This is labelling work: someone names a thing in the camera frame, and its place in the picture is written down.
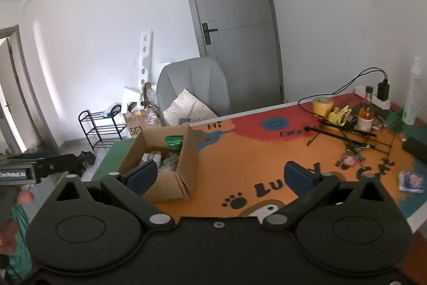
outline power strip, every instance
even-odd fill
[[[358,86],[354,89],[354,93],[364,98],[366,95],[366,87],[363,85]],[[377,95],[372,95],[372,103],[383,110],[389,110],[392,105],[390,99],[388,101],[382,101],[381,99],[378,99]]]

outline hand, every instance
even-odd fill
[[[31,203],[34,195],[29,191],[20,191],[17,197],[17,204]],[[0,231],[0,254],[11,255],[16,251],[15,235],[18,233],[18,223],[10,219],[6,227]]]

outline cable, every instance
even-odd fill
[[[318,94],[318,95],[312,95],[312,96],[308,96],[308,97],[304,97],[304,98],[301,98],[299,101],[298,101],[298,106],[302,109],[302,110],[304,110],[305,112],[307,112],[307,113],[309,113],[309,114],[312,114],[312,115],[315,115],[315,116],[318,116],[318,117],[320,117],[320,118],[322,118],[322,119],[326,119],[324,116],[322,116],[322,115],[319,115],[319,114],[316,114],[316,113],[313,113],[312,111],[309,111],[309,110],[307,110],[307,109],[305,109],[302,105],[301,105],[301,101],[303,101],[304,99],[309,99],[309,98],[314,98],[314,97],[320,97],[320,96],[334,96],[334,95],[337,95],[337,94],[339,94],[339,93],[341,93],[342,91],[344,91],[345,89],[347,89],[350,85],[352,85],[358,78],[360,78],[361,76],[365,76],[365,75],[367,75],[367,74],[371,74],[371,73],[375,73],[375,72],[382,72],[383,74],[384,74],[384,80],[385,81],[387,81],[388,80],[388,77],[387,77],[387,73],[384,71],[384,70],[382,70],[381,68],[378,68],[378,67],[370,67],[370,68],[367,68],[367,69],[365,69],[365,70],[362,70],[354,79],[352,79],[351,81],[349,81],[348,83],[346,83],[344,86],[342,86],[342,87],[340,87],[339,89],[337,89],[335,92],[333,92],[333,93],[331,93],[331,94],[325,94],[325,93],[323,93],[323,94]]]

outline tape roll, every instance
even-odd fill
[[[318,97],[313,99],[313,113],[328,117],[334,106],[334,101],[328,97]]]

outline chair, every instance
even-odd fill
[[[230,114],[226,77],[215,60],[198,57],[165,66],[157,82],[157,99],[161,111],[169,108],[184,89],[205,103],[216,115]]]

